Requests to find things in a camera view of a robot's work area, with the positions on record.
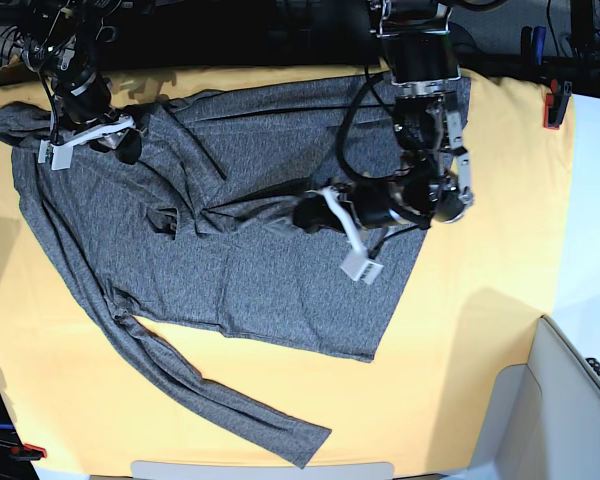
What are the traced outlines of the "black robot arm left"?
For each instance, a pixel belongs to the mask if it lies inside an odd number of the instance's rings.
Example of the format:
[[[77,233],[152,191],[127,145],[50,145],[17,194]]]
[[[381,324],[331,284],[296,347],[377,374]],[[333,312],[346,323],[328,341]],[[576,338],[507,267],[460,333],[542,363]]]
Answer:
[[[405,224],[426,230],[434,221],[454,222],[474,196],[456,91],[460,71],[450,40],[452,7],[445,1],[371,1],[367,11],[398,90],[393,104],[379,105],[401,149],[400,167],[388,176],[366,177],[346,160],[356,113],[381,82],[379,75],[367,76],[336,135],[336,160],[349,181],[327,191],[357,228]]]

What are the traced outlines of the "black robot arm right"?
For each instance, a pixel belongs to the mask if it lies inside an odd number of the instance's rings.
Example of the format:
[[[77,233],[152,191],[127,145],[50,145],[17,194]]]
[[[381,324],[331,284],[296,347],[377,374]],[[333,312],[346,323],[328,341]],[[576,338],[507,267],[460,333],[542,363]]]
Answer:
[[[33,1],[21,27],[21,58],[41,81],[51,113],[38,161],[54,170],[71,166],[74,149],[87,145],[132,165],[145,127],[111,104],[111,82],[98,65],[98,45],[116,39],[105,19],[132,1]]]

